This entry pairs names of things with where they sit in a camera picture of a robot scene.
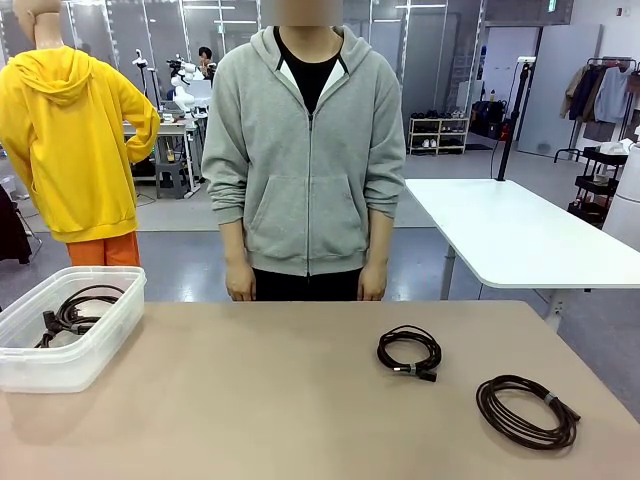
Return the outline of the person's right hand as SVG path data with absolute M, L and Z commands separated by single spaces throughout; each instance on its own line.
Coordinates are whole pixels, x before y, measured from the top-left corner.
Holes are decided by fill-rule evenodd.
M 226 266 L 226 288 L 234 302 L 250 302 L 256 298 L 256 279 L 251 266 L 244 260 Z

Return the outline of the person's left hand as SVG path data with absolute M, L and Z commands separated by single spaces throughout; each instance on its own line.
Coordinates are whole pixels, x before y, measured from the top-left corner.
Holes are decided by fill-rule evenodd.
M 369 261 L 361 270 L 358 281 L 359 301 L 381 301 L 387 287 L 388 263 Z

